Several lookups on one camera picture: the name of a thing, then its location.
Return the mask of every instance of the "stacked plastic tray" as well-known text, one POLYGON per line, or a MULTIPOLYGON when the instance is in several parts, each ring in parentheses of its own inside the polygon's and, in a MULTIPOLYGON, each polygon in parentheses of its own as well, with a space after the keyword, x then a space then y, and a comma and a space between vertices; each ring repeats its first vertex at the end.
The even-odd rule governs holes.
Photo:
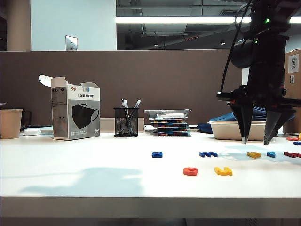
POLYGON ((158 137, 188 137, 190 129, 187 122, 189 109, 185 110, 145 110, 149 114, 150 124, 156 129, 154 136, 158 137))

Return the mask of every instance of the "ceiling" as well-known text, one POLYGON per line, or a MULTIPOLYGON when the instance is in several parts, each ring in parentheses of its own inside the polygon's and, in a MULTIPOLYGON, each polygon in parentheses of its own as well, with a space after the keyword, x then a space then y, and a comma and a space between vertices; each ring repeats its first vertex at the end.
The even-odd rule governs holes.
MULTIPOLYGON (((234 16, 247 0, 116 0, 117 16, 234 16)), ((289 34, 299 33, 293 25, 289 34)), ((235 26, 201 24, 117 24, 117 49, 230 48, 235 26)))

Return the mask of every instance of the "electrical outlet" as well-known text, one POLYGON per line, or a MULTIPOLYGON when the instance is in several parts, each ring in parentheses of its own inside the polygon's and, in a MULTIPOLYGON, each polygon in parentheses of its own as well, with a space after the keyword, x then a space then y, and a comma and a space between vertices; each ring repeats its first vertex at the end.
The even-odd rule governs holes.
POLYGON ((65 36, 66 39, 66 51, 77 51, 78 40, 76 37, 65 36))

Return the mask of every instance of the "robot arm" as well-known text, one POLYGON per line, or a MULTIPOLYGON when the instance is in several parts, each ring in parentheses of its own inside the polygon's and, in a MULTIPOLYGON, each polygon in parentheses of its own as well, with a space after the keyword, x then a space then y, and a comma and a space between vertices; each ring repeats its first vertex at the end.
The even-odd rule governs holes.
POLYGON ((244 41, 230 52, 232 63, 249 67, 248 84, 230 92, 218 92, 219 100, 228 101, 237 117, 243 143, 246 144, 254 106, 267 111, 264 144, 301 107, 301 100, 284 98, 284 56, 289 37, 282 35, 290 28, 289 20, 301 9, 301 0, 252 0, 251 26, 244 41))

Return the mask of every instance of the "paper cup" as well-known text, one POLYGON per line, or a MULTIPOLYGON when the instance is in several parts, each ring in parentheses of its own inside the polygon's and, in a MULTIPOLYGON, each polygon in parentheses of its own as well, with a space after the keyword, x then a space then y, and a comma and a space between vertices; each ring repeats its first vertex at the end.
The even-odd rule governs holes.
POLYGON ((20 137, 22 109, 0 110, 0 138, 14 139, 20 137))

